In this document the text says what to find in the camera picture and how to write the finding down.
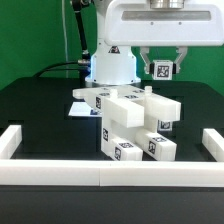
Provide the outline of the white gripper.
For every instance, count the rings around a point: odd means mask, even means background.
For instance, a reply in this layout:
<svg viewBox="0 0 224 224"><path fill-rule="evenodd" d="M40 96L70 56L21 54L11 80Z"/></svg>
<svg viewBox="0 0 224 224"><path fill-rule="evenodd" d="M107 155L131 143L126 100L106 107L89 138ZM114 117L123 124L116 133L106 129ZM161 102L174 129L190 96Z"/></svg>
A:
<svg viewBox="0 0 224 224"><path fill-rule="evenodd" d="M184 0L181 9L155 9L150 0L113 0L105 15L105 42L119 46L176 48L173 74L181 70L186 46L224 44L224 0ZM146 74L154 72L149 47L140 48Z"/></svg>

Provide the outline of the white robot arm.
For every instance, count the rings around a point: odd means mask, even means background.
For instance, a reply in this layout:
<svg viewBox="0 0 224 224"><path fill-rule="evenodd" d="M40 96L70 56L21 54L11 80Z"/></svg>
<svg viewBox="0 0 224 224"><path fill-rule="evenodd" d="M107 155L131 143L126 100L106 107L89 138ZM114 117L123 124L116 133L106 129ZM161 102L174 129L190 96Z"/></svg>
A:
<svg viewBox="0 0 224 224"><path fill-rule="evenodd" d="M93 0L97 49L86 81L98 85L138 83L138 47L144 70L170 80L191 46L224 44L224 0Z"/></svg>

